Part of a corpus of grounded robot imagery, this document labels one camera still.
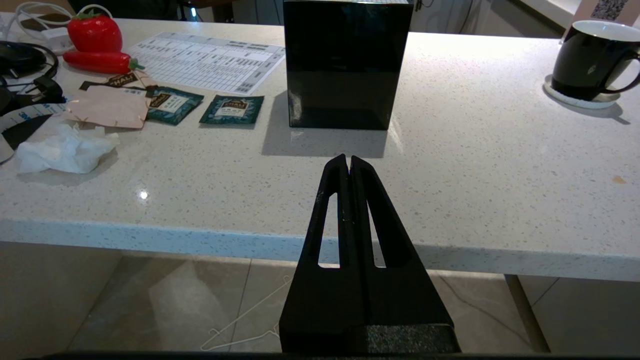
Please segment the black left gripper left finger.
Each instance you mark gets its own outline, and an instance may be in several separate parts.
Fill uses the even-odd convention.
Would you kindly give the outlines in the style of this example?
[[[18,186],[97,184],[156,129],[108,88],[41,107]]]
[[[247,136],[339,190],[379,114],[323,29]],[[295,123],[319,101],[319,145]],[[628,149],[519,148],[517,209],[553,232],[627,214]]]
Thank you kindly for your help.
[[[337,197],[338,268],[319,265],[330,197]],[[361,266],[355,241],[353,200],[345,155],[325,165],[301,255],[281,317],[284,353],[346,354],[364,325]]]

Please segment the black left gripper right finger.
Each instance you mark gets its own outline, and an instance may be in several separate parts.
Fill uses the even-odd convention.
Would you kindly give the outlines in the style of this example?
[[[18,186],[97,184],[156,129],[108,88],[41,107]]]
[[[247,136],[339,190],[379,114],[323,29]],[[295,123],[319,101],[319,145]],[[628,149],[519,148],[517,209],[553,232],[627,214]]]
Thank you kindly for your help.
[[[350,182],[364,287],[366,350],[374,354],[459,353],[453,320],[377,172],[353,156]]]

